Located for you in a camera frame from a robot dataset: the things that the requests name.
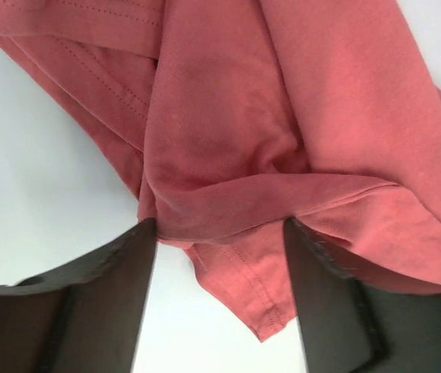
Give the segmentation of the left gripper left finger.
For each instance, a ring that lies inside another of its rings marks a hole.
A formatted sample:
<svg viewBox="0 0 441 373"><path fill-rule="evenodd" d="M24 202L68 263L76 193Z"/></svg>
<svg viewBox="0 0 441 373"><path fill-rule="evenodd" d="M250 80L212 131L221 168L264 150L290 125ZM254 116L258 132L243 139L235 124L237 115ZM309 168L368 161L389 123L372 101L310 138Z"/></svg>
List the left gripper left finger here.
<svg viewBox="0 0 441 373"><path fill-rule="evenodd" d="M130 372L156 254L149 218L64 265L0 286L0 372Z"/></svg>

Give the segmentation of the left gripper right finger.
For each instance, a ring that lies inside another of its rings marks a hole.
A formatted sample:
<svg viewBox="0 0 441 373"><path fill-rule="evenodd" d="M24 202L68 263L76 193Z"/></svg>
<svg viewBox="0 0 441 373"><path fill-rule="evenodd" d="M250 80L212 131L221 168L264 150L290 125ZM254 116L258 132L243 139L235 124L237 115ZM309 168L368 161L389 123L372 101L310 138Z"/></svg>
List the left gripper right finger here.
<svg viewBox="0 0 441 373"><path fill-rule="evenodd" d="M294 218L285 255L310 372L441 372L441 287L328 242Z"/></svg>

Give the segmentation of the pink t shirt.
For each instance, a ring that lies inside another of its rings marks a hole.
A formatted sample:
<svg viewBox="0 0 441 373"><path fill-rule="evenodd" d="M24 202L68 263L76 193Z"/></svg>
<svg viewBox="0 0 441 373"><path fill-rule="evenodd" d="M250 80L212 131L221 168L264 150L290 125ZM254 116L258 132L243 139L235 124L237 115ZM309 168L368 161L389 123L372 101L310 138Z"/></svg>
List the pink t shirt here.
<svg viewBox="0 0 441 373"><path fill-rule="evenodd" d="M259 340L296 316L290 216L441 293L441 90L395 1L0 1L0 47Z"/></svg>

